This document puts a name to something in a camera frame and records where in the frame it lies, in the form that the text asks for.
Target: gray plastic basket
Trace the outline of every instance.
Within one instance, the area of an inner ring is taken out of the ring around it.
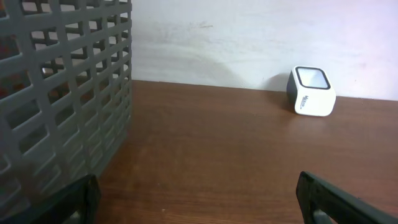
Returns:
[[[0,0],[0,219],[99,175],[131,117],[130,0]]]

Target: black object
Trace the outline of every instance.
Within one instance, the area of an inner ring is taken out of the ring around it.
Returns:
[[[0,224],[92,224],[100,198],[96,177],[89,174]]]
[[[296,195],[305,224],[398,223],[398,219],[362,202],[309,172],[301,172]]]

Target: wood grain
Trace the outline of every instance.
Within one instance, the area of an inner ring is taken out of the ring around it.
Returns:
[[[398,102],[338,97],[316,118],[282,92],[133,90],[129,137],[99,179],[98,223],[303,223],[302,170],[398,217]]]

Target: small white speaker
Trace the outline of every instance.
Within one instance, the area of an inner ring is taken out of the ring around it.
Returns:
[[[336,101],[336,92],[320,68],[296,66],[287,82],[287,97],[298,114],[328,116]]]

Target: wooden table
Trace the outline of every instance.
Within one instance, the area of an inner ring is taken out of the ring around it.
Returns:
[[[308,170],[398,217],[398,102],[338,97],[326,118],[282,92],[133,83],[128,140],[98,223],[303,223]]]

